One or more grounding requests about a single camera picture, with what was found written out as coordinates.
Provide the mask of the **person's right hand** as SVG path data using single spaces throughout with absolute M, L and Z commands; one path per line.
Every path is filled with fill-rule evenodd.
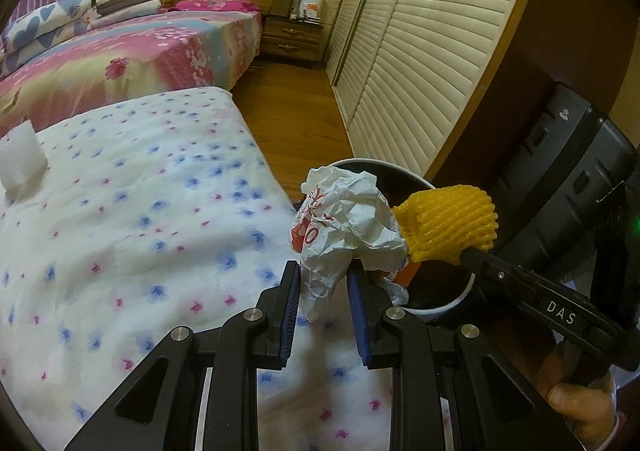
M 550 407 L 574 422 L 574 435 L 586 450 L 604 450 L 620 426 L 613 393 L 564 381 L 560 346 L 544 359 L 537 373 L 537 390 Z

